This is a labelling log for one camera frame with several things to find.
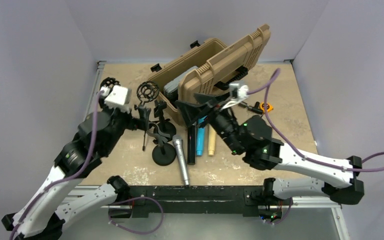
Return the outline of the black microphone silver grille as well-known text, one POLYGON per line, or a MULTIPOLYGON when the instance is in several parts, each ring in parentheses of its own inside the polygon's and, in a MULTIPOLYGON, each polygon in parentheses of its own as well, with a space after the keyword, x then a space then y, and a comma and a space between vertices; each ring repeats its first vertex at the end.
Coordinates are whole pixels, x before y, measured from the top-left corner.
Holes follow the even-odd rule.
POLYGON ((187 128, 187 164, 196 164, 196 126, 195 124, 187 128))

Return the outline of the cream microphone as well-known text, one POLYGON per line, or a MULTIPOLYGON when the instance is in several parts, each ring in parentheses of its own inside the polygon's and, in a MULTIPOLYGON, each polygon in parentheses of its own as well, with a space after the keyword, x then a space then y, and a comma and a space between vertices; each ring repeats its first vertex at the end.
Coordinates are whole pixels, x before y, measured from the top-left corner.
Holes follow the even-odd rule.
POLYGON ((208 155, 210 157, 214 156, 215 154, 215 149, 216 149, 216 137, 217 133, 215 129, 212 126, 209 126, 208 128, 208 155))

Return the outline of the blue microphone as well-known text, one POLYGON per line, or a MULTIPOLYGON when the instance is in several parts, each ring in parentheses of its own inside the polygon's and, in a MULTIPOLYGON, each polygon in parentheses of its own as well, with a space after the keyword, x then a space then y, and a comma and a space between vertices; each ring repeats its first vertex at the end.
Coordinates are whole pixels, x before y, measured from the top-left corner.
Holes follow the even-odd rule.
POLYGON ((199 127, 204 122, 206 117, 202 117, 198 120, 197 131, 196 131, 196 156, 201 157, 204 152, 204 141, 205 141, 205 127, 199 127))

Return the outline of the black round base stand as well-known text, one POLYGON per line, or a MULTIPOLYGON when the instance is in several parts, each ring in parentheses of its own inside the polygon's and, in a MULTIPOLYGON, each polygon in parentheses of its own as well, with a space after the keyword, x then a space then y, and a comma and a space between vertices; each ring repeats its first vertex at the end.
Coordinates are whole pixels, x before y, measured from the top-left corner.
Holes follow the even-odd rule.
POLYGON ((163 133, 169 134, 170 137, 172 137, 177 133, 177 130, 174 124, 170 122, 170 119, 166 119, 164 117, 164 110, 166 108, 167 108, 167 103, 165 101, 155 100, 153 114, 155 118, 158 118, 157 125, 159 129, 163 133))

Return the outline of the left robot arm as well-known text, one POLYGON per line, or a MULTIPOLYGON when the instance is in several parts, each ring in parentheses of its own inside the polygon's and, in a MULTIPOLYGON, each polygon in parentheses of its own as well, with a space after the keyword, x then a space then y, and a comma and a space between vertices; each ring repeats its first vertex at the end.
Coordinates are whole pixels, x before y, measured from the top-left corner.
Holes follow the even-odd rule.
POLYGON ((143 130, 149 119, 118 109, 94 111, 78 126, 72 141, 57 155, 45 181, 18 212, 7 214, 2 224, 12 240, 57 240, 72 224, 92 211, 132 198, 130 186, 120 176, 111 176, 92 193, 63 204, 66 196, 102 163, 125 130, 143 130))

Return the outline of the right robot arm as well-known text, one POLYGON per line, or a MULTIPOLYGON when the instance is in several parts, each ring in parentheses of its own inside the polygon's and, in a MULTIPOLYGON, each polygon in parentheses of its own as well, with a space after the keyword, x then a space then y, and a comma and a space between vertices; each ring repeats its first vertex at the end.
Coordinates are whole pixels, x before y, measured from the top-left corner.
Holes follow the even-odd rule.
POLYGON ((298 196, 324 196, 343 205, 358 204, 365 194, 364 183, 358 179, 362 159, 351 156, 335 159, 311 152, 294 150, 292 145, 272 136, 270 127, 259 115, 242 124, 231 107, 228 93, 210 95, 195 93, 196 103, 176 100, 175 106, 187 127, 210 125, 234 156, 251 168, 282 170, 304 175, 298 180, 267 178, 260 196, 268 204, 298 196))

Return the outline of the grey foam insert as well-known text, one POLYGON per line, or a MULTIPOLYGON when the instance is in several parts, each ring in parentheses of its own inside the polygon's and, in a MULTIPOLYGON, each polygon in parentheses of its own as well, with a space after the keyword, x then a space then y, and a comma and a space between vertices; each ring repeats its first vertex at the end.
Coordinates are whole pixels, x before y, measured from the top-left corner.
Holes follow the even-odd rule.
POLYGON ((178 97, 178 88, 179 88, 179 83, 181 80, 186 76, 187 73, 189 73, 192 70, 197 69, 198 67, 192 66, 180 75, 176 76, 173 80, 168 82, 164 87, 163 87, 163 94, 166 98, 170 99, 175 99, 178 97))

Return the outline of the tan hard case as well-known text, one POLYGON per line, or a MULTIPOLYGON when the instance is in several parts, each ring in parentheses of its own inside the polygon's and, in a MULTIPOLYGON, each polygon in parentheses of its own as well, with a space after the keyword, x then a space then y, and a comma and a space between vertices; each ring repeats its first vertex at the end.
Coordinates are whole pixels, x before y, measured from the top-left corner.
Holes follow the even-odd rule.
POLYGON ((269 25, 263 24, 253 33, 229 46, 217 38, 209 38, 201 45, 194 42, 191 44, 191 49, 180 57, 163 66, 159 64, 152 66, 148 80, 159 87, 157 99, 167 103, 165 110, 170 119, 179 126, 185 126, 180 111, 164 95, 164 86, 181 74, 185 74, 177 85, 179 100, 195 103, 194 93, 224 94, 226 90, 215 85, 226 84, 244 68, 251 70, 270 37, 269 25))

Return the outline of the black silver adapter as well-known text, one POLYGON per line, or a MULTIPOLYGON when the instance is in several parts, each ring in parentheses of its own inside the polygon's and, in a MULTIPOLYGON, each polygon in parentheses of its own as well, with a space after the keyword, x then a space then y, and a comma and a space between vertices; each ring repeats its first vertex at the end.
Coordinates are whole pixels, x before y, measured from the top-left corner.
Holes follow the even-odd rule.
POLYGON ((252 106, 252 105, 249 105, 248 103, 243 102, 243 101, 240 102, 238 104, 238 106, 241 107, 241 108, 244 108, 244 109, 246 109, 248 111, 251 111, 252 113, 258 114, 258 115, 263 115, 264 114, 264 111, 261 110, 260 108, 252 106))

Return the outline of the orange tape measure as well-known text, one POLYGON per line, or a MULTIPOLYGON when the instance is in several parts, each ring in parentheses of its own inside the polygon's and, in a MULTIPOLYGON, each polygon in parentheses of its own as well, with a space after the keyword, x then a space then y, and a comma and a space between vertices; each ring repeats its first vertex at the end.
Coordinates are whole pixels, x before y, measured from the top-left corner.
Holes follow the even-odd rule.
POLYGON ((274 109, 274 107, 270 103, 261 102, 259 108, 263 113, 270 112, 274 109))

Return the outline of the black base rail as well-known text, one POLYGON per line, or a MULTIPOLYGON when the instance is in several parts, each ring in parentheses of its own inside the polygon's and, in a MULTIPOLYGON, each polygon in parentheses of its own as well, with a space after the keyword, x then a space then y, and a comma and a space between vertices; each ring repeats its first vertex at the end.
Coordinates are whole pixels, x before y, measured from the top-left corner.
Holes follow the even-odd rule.
POLYGON ((286 207, 291 198, 279 199, 262 185, 161 186, 132 185, 115 199, 127 205, 133 218, 149 214, 236 214, 258 217, 266 210, 286 207))

